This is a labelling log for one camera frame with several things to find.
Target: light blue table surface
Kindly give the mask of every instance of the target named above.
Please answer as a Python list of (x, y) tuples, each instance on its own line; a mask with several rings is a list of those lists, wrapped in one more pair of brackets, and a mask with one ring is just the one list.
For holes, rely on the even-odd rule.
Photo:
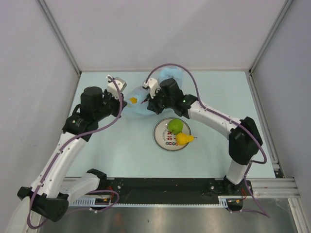
[[(107, 74), (127, 82), (124, 95), (142, 84), (148, 72), (85, 72), (82, 73), (72, 109), (80, 103), (80, 95), (88, 86), (107, 85)], [(244, 72), (196, 71), (203, 102), (230, 116), (253, 118), (263, 138), (258, 115)], [(184, 73), (183, 92), (195, 95), (191, 78)], [(222, 178), (229, 169), (228, 140), (208, 126), (182, 118), (198, 137), (183, 150), (165, 151), (154, 141), (154, 128), (167, 117), (178, 117), (173, 111), (137, 120), (122, 117), (110, 128), (95, 133), (73, 162), (67, 177), (82, 176), (95, 168), (108, 177), (158, 177), (158, 178)], [(100, 122), (100, 127), (113, 120), (113, 116)], [(263, 148), (268, 155), (266, 144)], [(256, 160), (263, 160), (259, 152)], [(253, 164), (249, 178), (274, 178), (270, 158), (265, 165)]]

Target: yellow sticker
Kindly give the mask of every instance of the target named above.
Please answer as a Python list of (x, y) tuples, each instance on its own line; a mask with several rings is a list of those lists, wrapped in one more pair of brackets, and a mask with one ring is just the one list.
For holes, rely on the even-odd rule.
[(135, 97), (129, 98), (132, 103), (137, 103), (137, 99)]

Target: red wire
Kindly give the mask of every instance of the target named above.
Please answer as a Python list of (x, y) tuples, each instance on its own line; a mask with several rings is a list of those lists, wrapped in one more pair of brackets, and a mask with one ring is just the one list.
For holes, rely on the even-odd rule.
[(245, 198), (243, 198), (243, 200), (245, 200), (247, 198), (247, 194), (246, 192), (244, 191), (244, 189), (241, 189), (241, 192), (242, 192), (242, 195), (245, 196)]
[(111, 193), (111, 194), (110, 194), (110, 199), (113, 199), (114, 196), (115, 196), (115, 194), (114, 194), (114, 193)]

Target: green apple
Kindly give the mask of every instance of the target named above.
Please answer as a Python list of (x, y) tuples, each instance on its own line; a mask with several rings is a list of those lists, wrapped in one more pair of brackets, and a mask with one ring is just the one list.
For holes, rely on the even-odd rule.
[(173, 119), (169, 122), (167, 129), (173, 134), (179, 134), (184, 127), (183, 122), (180, 119)]

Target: light blue cloth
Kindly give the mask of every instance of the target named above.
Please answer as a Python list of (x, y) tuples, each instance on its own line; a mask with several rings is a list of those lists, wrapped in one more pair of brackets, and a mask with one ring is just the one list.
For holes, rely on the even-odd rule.
[[(180, 68), (168, 68), (165, 67), (160, 72), (160, 77), (158, 79), (159, 84), (170, 78), (174, 78), (177, 82), (179, 88), (182, 86), (182, 75), (183, 71)], [(155, 115), (156, 113), (147, 109), (148, 102), (144, 102), (147, 95), (150, 93), (149, 90), (145, 90), (141, 86), (135, 88), (132, 92), (130, 92), (126, 98), (124, 99), (127, 102), (127, 106), (122, 111), (122, 116), (129, 119), (137, 119), (142, 117), (147, 117), (150, 115)], [(136, 98), (137, 103), (133, 104), (130, 101), (130, 98)]]

